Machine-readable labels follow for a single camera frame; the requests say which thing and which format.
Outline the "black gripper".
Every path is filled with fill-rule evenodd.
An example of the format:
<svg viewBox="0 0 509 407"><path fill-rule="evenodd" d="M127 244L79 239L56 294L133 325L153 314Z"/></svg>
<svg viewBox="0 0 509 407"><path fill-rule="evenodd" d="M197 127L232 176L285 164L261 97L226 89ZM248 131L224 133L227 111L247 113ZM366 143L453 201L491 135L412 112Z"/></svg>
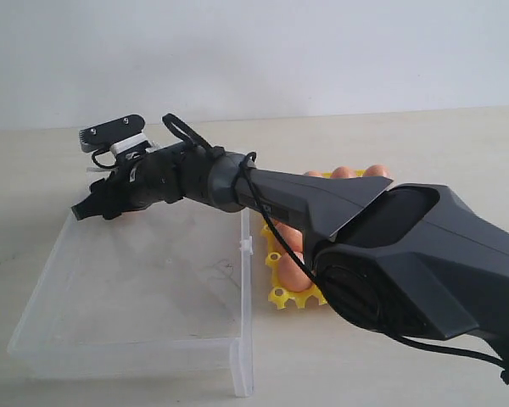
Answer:
<svg viewBox="0 0 509 407"><path fill-rule="evenodd" d="M159 201L161 171L148 164L123 166L108 178L95 181L88 195L71 207L77 220L102 217L113 220L142 211Z"/></svg>

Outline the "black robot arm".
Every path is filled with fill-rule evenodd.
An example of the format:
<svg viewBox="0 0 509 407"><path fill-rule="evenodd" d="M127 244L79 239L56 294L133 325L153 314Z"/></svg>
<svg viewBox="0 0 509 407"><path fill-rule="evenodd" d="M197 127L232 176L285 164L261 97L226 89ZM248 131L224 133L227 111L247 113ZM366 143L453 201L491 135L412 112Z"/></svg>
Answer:
<svg viewBox="0 0 509 407"><path fill-rule="evenodd" d="M311 280L358 327L431 340L470 334L509 353L509 233L446 186L259 170L252 155L178 143L121 163L72 210L111 220L184 198L299 230Z"/></svg>

